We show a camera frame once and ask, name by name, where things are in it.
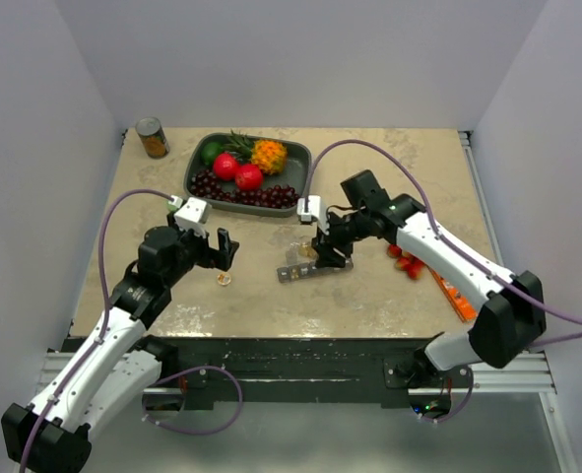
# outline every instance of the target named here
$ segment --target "beige table surface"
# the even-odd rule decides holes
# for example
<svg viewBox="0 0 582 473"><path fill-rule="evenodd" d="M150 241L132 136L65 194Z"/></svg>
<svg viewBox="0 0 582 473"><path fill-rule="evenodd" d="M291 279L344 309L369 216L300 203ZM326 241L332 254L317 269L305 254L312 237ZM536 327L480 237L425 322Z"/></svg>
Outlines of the beige table surface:
<svg viewBox="0 0 582 473"><path fill-rule="evenodd" d="M162 160L149 159L134 130L129 130L109 200L139 187L183 195L183 176L190 156L212 128L167 128L171 151ZM459 136L443 129L314 129L243 128L258 136L296 141L313 158L327 145L360 138L384 147L402 160L428 193L437 220L456 237L492 258L485 224L463 155ZM347 205L339 183L363 169L372 169L392 196L413 187L387 160L358 145L340 147L324 158L311 193L328 204ZM136 258L146 230L165 222L165 203L155 196L125 200L111 219L105 259L109 288ZM172 291L172 303L150 332L161 336L241 337L427 337L463 326L429 273L411 281L396 271L385 255L386 243L376 239L356 243L355 269L282 285L276 268L294 241L312 237L315 227L296 218L272 219L213 211L207 229L229 230L240 242L230 274L221 287L219 271L195 268ZM102 310L94 251L82 291L72 335L87 335Z"/></svg>

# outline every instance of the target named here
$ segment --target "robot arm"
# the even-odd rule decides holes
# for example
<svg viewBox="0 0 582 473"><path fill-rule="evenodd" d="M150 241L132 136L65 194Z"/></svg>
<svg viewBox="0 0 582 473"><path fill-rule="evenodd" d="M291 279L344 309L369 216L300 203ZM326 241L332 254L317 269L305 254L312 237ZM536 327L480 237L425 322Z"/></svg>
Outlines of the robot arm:
<svg viewBox="0 0 582 473"><path fill-rule="evenodd" d="M299 220L308 225L316 222L318 226L317 236L312 240L318 255L317 267L345 267L355 241L384 238L437 271L479 312L468 332L437 336L418 350L410 366L401 367L401 374L409 377L411 386L460 365L483 361L503 368L544 333L545 314L505 290L449 248L435 235L423 205L413 197L401 194L391 199L369 170L341 185L353 209L344 216L329 212L318 196L309 197L307 202L299 200ZM542 284L532 273L516 276L476 253L438 223L437 226L492 273L542 300Z"/></svg>
<svg viewBox="0 0 582 473"><path fill-rule="evenodd" d="M168 215L167 226L146 232L138 259L113 290L104 337L97 338L103 313L94 335L62 372L27 407L13 404L4 414L2 429L12 459L20 461L37 417L54 401L32 446L29 468L40 473L80 471L91 452L91 440L135 395L159 379L163 353L157 347L140 344L126 360L122 357L170 303L170 289L195 265L230 268L238 243L219 229L219 249L210 248L203 227L209 210L205 201L190 198ZM97 348L90 350L94 343ZM80 368L71 372L79 360ZM55 397L56 387L70 375Z"/></svg>

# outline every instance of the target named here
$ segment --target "grapes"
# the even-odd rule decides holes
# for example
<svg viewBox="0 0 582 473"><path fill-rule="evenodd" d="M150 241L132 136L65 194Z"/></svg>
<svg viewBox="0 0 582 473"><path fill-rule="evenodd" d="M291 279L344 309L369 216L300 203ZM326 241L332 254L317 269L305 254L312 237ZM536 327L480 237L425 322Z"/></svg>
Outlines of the grapes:
<svg viewBox="0 0 582 473"><path fill-rule="evenodd" d="M205 199L268 209L290 209L299 199L294 187L288 184L276 184L256 190L235 189L225 192L221 181L209 169L203 169L190 177L189 190L190 194Z"/></svg>

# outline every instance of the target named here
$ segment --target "food can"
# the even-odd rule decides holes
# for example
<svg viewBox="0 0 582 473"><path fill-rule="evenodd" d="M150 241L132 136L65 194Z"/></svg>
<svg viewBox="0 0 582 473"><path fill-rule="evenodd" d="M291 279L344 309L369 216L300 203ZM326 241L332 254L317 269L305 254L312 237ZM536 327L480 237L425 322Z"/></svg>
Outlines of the food can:
<svg viewBox="0 0 582 473"><path fill-rule="evenodd" d="M142 118L135 125L135 131L142 140L146 154L151 158L163 158L170 151L168 140L163 134L162 124L157 118Z"/></svg>

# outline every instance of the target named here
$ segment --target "small round object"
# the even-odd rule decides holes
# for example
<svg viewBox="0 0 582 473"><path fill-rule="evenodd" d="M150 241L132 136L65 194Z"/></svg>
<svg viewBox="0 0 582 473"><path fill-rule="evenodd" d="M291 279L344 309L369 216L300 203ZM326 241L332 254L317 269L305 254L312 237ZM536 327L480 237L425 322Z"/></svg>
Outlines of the small round object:
<svg viewBox="0 0 582 473"><path fill-rule="evenodd" d="M221 180L233 180L240 164L230 153L220 153L214 161L214 174Z"/></svg>
<svg viewBox="0 0 582 473"><path fill-rule="evenodd" d="M223 145L221 143L211 142L203 147L201 150L201 161L205 166L214 164L217 156L223 152Z"/></svg>
<svg viewBox="0 0 582 473"><path fill-rule="evenodd" d="M229 273L221 273L216 280L221 286L226 286L231 282L231 275Z"/></svg>

